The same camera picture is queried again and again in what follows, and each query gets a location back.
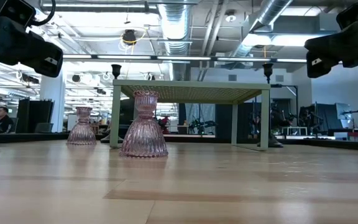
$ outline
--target man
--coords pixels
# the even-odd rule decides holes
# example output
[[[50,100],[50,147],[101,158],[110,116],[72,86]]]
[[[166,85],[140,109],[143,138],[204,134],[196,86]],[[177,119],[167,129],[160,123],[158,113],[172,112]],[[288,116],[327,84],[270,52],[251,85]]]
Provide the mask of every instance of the man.
[[[10,133],[13,127],[13,120],[7,115],[8,109],[0,106],[0,133]]]

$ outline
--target table leg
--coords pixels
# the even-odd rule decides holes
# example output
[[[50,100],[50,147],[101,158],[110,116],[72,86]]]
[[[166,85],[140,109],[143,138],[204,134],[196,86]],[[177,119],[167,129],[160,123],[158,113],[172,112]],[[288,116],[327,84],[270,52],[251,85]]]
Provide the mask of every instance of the table leg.
[[[260,148],[269,148],[269,90],[262,90],[262,117],[260,119]]]
[[[112,91],[112,111],[110,129],[110,147],[118,147],[119,114],[121,106],[121,86],[114,86]]]
[[[237,144],[237,119],[238,119],[239,105],[233,105],[231,118],[231,144]]]

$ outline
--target pink glass vase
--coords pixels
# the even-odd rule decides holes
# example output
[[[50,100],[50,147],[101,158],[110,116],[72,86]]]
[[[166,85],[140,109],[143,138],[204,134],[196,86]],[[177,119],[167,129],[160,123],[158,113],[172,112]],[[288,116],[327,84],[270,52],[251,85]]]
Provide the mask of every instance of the pink glass vase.
[[[135,107],[138,117],[129,127],[120,151],[126,157],[163,157],[168,155],[162,130],[153,119],[158,93],[135,91]]]
[[[96,138],[90,125],[90,116],[92,108],[77,107],[78,122],[71,130],[67,139],[67,144],[93,145],[96,144]]]

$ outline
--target glass vase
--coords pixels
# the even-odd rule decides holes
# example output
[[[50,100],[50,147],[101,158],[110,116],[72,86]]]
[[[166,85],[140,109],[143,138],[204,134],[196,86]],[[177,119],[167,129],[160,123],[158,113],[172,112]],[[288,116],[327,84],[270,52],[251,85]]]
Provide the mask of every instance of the glass vase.
[[[96,138],[90,125],[92,108],[76,107],[78,122],[68,136],[67,144],[94,145]]]
[[[134,92],[134,97],[138,117],[125,135],[120,156],[148,158],[167,156],[167,145],[161,127],[153,119],[158,93],[139,90]]]

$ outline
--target black camera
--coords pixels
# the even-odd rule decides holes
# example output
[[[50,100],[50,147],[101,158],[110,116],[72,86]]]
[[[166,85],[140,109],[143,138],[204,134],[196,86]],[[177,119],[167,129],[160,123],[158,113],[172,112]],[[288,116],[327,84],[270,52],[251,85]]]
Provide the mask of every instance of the black camera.
[[[310,78],[328,74],[340,62],[345,68],[358,66],[358,3],[339,13],[336,21],[341,28],[339,33],[305,42]]]
[[[35,8],[23,0],[0,0],[0,62],[16,65],[19,62],[48,77],[59,76],[63,63],[63,51],[56,45],[44,41],[33,33],[26,32],[29,26],[41,26],[54,15],[56,2],[52,1],[52,12],[44,21],[35,20]]]

